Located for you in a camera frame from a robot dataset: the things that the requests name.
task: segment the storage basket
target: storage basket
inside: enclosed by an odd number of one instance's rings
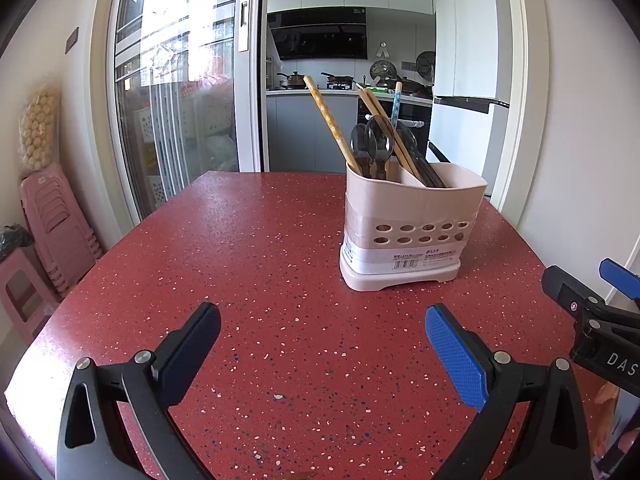
[[[340,271],[352,289],[457,276],[487,182],[457,164],[432,166],[446,189],[424,187],[393,161],[388,180],[364,178],[347,167]]]

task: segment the plastic bag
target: plastic bag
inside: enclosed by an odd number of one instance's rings
[[[58,160],[59,115],[60,90],[52,82],[39,87],[25,103],[19,118],[24,173],[43,170]]]
[[[18,247],[28,247],[31,244],[33,244],[33,237],[21,225],[14,224],[0,227],[0,262]]]

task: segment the white label sticker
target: white label sticker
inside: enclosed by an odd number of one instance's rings
[[[455,263],[466,241],[402,249],[363,249],[344,234],[342,255],[359,274],[391,274],[447,267]]]

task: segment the metal screw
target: metal screw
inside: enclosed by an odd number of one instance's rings
[[[78,359],[78,362],[76,363],[76,368],[78,370],[84,370],[85,368],[88,368],[90,364],[91,364],[91,359],[89,359],[88,357],[82,357],[81,359]]]
[[[149,359],[151,359],[151,352],[149,350],[141,350],[133,358],[133,360],[137,362],[139,365],[148,362]]]
[[[562,358],[556,359],[556,366],[565,372],[569,369],[569,361]]]
[[[507,352],[499,350],[494,354],[494,359],[495,362],[500,363],[501,365],[505,365],[511,361],[511,356],[507,354]]]

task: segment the speckled tabletop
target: speckled tabletop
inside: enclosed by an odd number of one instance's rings
[[[543,295],[542,264],[488,203],[456,280],[349,289],[338,268],[344,190],[344,176],[207,173],[107,253],[6,392],[47,465],[74,363],[153,349],[202,300],[220,306],[222,333],[171,413],[218,480],[311,470],[316,479],[430,478],[474,416],[428,344],[433,303],[518,360],[567,355],[572,320]],[[592,426],[601,381],[576,375]],[[126,408],[134,446],[158,476]]]

